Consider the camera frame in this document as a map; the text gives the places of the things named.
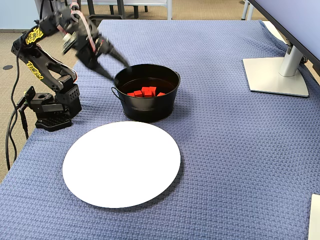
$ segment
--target white paper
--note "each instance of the white paper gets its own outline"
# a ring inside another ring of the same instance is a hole
[[[320,195],[312,194],[308,240],[320,240]]]

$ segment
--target textured blue fabric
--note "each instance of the textured blue fabric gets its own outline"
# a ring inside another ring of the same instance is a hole
[[[0,239],[307,239],[311,195],[320,194],[320,87],[301,66],[310,98],[250,92],[242,61],[284,56],[285,44],[260,21],[107,20],[99,29],[130,64],[180,73],[172,115],[154,124],[179,146],[178,176],[124,209],[68,190],[72,144],[128,120],[113,84],[78,62],[82,111],[72,127],[36,129],[27,141],[0,186]],[[113,75],[123,68],[100,62]]]

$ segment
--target paper plate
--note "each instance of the paper plate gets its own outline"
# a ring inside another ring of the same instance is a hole
[[[173,182],[180,151],[164,130],[135,121],[114,122],[80,137],[67,152],[62,174],[82,201],[104,208],[147,202]]]

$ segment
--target yellow label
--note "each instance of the yellow label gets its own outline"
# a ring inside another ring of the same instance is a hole
[[[37,39],[41,38],[44,33],[40,30],[39,27],[33,29],[32,32],[29,33],[28,37],[25,39],[26,44],[34,43]]]
[[[44,79],[44,77],[41,76],[41,73],[39,72],[38,69],[35,68],[32,62],[28,61],[26,65],[39,80]]]

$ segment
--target black metal bucket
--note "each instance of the black metal bucket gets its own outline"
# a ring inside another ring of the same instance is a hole
[[[174,108],[174,102],[180,84],[180,75],[165,66],[154,64],[134,65],[123,69],[114,80],[115,89],[121,100],[124,114],[135,121],[152,123],[168,117]],[[162,96],[135,97],[127,93],[141,90],[142,87],[156,87]]]

